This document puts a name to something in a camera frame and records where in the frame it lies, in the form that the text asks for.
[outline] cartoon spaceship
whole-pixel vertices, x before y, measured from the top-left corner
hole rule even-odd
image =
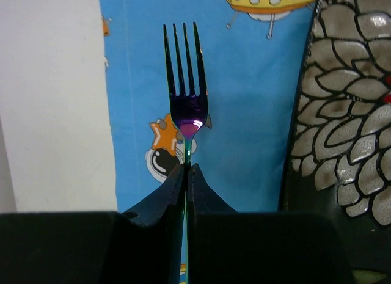
[[[315,0],[227,0],[235,11],[227,29],[231,28],[239,12],[246,12],[253,20],[269,21],[267,38],[272,38],[274,22],[285,18],[291,11],[302,7],[309,7]]]

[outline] metallic fork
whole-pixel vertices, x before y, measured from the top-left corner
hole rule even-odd
[[[194,88],[194,78],[191,67],[191,58],[189,51],[188,35],[186,33],[186,25],[183,24],[183,34],[185,37],[186,62],[188,67],[189,78],[189,95],[186,95],[185,81],[183,78],[183,69],[181,64],[181,56],[179,51],[177,29],[173,24],[175,50],[178,63],[178,78],[179,78],[179,95],[175,92],[174,73],[172,70],[169,40],[167,36],[166,25],[163,26],[164,33],[164,48],[166,52],[166,67],[167,67],[167,82],[170,96],[170,111],[171,119],[174,125],[181,131],[185,142],[185,167],[191,166],[191,144],[194,135],[205,124],[208,117],[208,92],[206,90],[205,69],[203,66],[202,52],[200,39],[196,23],[193,23],[195,51],[197,54],[197,67],[200,93],[196,95]]]

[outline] blue tablecloth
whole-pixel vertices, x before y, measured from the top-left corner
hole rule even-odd
[[[172,52],[171,24],[177,24],[184,54],[186,23],[195,56],[193,21],[203,49],[210,122],[195,137],[192,161],[234,209],[276,210],[311,8],[249,16],[235,14],[227,0],[100,1],[119,211],[156,189],[182,159],[183,144],[169,115],[163,24]]]

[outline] iridescent fork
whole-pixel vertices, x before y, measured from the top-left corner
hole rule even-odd
[[[194,135],[205,124],[208,117],[208,92],[206,90],[205,69],[203,66],[202,52],[200,39],[198,35],[197,25],[193,23],[194,38],[195,38],[195,51],[197,55],[197,68],[200,93],[196,95],[194,87],[194,77],[191,67],[191,58],[189,50],[188,36],[186,33],[186,25],[183,24],[183,34],[185,38],[186,48],[186,62],[188,67],[188,79],[189,79],[189,95],[186,94],[185,80],[183,77],[183,69],[181,64],[181,56],[179,51],[177,29],[173,24],[175,50],[178,63],[178,83],[179,94],[175,92],[174,73],[172,70],[169,40],[167,36],[166,25],[163,26],[164,32],[164,48],[166,52],[166,67],[167,67],[167,82],[169,87],[170,96],[170,111],[171,119],[174,125],[180,130],[184,137],[185,142],[185,168],[191,166],[191,144]]]

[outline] orange star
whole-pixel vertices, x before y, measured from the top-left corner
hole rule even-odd
[[[169,113],[163,121],[166,124],[164,129],[162,129],[162,126],[159,125],[158,122],[150,123],[151,129],[155,134],[155,139],[153,140],[151,149],[157,150],[158,148],[165,148],[170,155],[175,156],[178,130],[174,127]]]

